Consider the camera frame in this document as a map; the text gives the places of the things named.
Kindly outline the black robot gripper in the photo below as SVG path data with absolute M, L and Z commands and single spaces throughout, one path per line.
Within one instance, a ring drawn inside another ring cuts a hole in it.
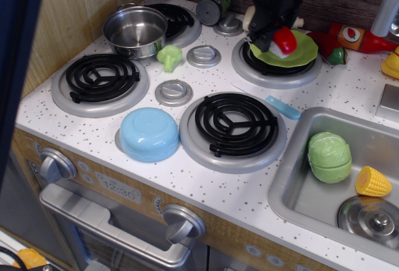
M 282 26 L 292 27 L 302 0 L 252 0 L 254 16 L 249 24 L 248 44 L 255 45 L 261 52 L 267 52 L 274 33 Z

